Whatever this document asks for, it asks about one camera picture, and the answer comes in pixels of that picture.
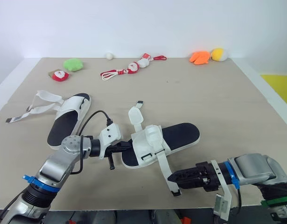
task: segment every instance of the red and white toy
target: red and white toy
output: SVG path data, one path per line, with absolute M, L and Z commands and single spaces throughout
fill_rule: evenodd
M 167 58 L 163 55 L 157 57 L 151 57 L 149 54 L 145 53 L 139 61 L 130 63 L 127 69 L 105 71 L 101 73 L 101 77 L 102 80 L 105 81 L 117 75 L 134 74 L 139 70 L 139 68 L 147 67 L 151 61 L 154 60 L 165 61 L 166 59 Z
M 65 71 L 62 71 L 60 69 L 57 69 L 55 71 L 49 72 L 48 75 L 55 81 L 62 82 L 64 80 L 67 80 L 69 77 L 69 74 Z

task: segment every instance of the small plush toy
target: small plush toy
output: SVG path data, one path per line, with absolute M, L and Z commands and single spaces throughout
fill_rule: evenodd
M 194 64 L 207 64 L 209 63 L 209 59 L 210 53 L 208 51 L 198 51 L 193 53 L 189 61 Z
M 83 68 L 83 63 L 78 58 L 71 58 L 71 59 L 65 60 L 63 63 L 63 66 L 68 71 L 78 71 Z
M 222 62 L 228 58 L 228 53 L 226 50 L 222 48 L 216 48 L 216 49 L 213 49 L 210 56 L 212 60 L 217 61 L 217 62 Z
M 65 71 L 61 71 L 60 69 L 56 69 L 52 72 L 49 72 L 48 74 L 53 80 L 58 81 L 58 82 L 62 82 L 68 79 L 69 77 L 68 73 L 66 73 Z

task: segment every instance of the green plush toy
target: green plush toy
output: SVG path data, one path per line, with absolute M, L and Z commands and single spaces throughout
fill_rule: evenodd
M 78 58 L 71 58 L 64 61 L 63 66 L 68 71 L 78 71 L 83 68 L 83 63 Z

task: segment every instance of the table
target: table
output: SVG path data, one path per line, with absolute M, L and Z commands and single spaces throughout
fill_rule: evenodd
M 231 59 L 195 66 L 184 58 L 151 63 L 134 75 L 102 81 L 99 74 L 126 67 L 136 59 L 84 58 L 84 69 L 63 82 L 53 81 L 48 72 L 62 68 L 65 58 L 43 58 L 0 111 L 0 208 L 27 186 L 21 178 L 34 175 L 54 151 L 47 145 L 55 112 L 29 116 L 6 124 L 8 117 L 21 115 L 37 90 L 69 97 L 85 92 L 92 96 L 89 114 L 105 110 L 120 125 L 124 140 L 134 132 L 128 110 L 143 100 L 143 125 L 162 127 L 182 122 L 195 124 L 201 140 L 168 157 L 172 171 L 196 163 L 246 153 L 267 154 L 287 173 L 287 125 L 267 103 L 257 88 Z M 97 136 L 105 127 L 97 115 L 84 134 Z M 173 197 L 158 163 L 145 168 L 127 169 L 119 154 L 114 155 L 115 170 L 107 159 L 89 158 L 84 170 L 69 177 L 56 199 L 53 210 L 120 210 L 213 207 L 216 192 L 203 189 L 182 190 Z M 236 191 L 233 206 L 237 205 Z M 241 188 L 243 205 L 256 205 L 262 199 L 254 186 Z

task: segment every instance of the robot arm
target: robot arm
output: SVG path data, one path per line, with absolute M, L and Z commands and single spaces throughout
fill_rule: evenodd
M 287 175 L 277 161 L 266 155 L 245 154 L 229 158 L 217 166 L 216 161 L 211 162 L 197 163 L 194 168 L 176 171 L 168 180 L 184 189 L 203 187 L 206 191 L 218 190 L 219 185 L 223 187 L 223 181 L 234 184 L 237 189 L 240 185 L 253 184 L 260 189 L 265 199 L 262 205 L 268 207 L 272 219 L 287 223 Z M 228 189 L 223 189 L 225 196 Z
M 29 186 L 17 197 L 0 224 L 40 223 L 68 177 L 82 171 L 83 159 L 108 157 L 110 169 L 114 169 L 112 153 L 132 147 L 129 142 L 120 142 L 121 138 L 119 127 L 114 123 L 105 128 L 98 139 L 77 135 L 66 137 L 60 149 L 44 162 L 35 176 L 23 176 Z M 78 161 L 80 170 L 73 172 Z

